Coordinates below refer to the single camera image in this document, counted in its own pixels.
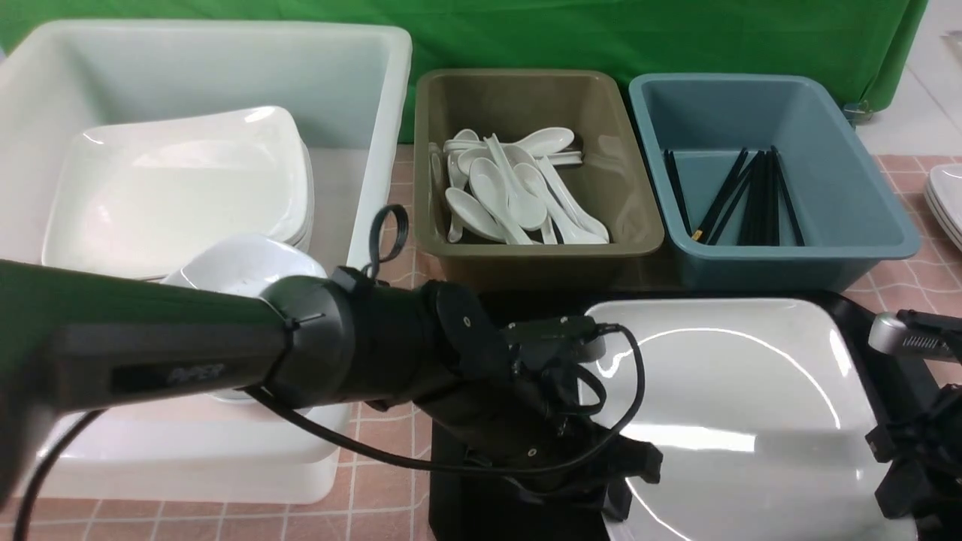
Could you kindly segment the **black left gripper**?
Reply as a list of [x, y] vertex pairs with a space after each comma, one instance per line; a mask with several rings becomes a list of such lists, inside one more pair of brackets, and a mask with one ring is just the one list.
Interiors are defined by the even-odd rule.
[[492, 379], [464, 376], [458, 356], [423, 358], [420, 379], [422, 411], [471, 454], [433, 458], [425, 467], [433, 475], [512, 480], [523, 503], [613, 521], [628, 519], [631, 477], [661, 480], [660, 449], [591, 420], [607, 393], [582, 364], [555, 361]]

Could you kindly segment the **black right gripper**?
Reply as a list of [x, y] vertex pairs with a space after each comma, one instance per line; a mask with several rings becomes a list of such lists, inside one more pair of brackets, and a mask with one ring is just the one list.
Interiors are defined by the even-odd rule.
[[960, 524], [960, 394], [960, 385], [945, 385], [927, 410], [866, 435], [873, 458], [890, 466], [875, 490], [886, 519]]

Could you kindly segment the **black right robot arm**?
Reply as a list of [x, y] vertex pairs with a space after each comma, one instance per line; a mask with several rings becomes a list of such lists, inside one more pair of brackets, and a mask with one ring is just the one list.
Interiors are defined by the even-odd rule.
[[889, 466], [875, 490], [887, 519], [960, 520], [960, 404], [960, 386], [945, 385], [927, 410], [866, 435], [873, 457]]

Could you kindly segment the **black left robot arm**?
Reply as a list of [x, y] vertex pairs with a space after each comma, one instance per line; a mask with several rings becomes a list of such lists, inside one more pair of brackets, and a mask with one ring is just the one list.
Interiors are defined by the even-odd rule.
[[[386, 464], [597, 499], [616, 479], [660, 482], [662, 452], [622, 435], [645, 387], [624, 325], [499, 328], [455, 282], [403, 290], [341, 267], [248, 298], [2, 263], [2, 500], [30, 476], [22, 520], [62, 449], [107, 409], [233, 389]], [[340, 403], [413, 403], [481, 462], [402, 458], [300, 414]]]

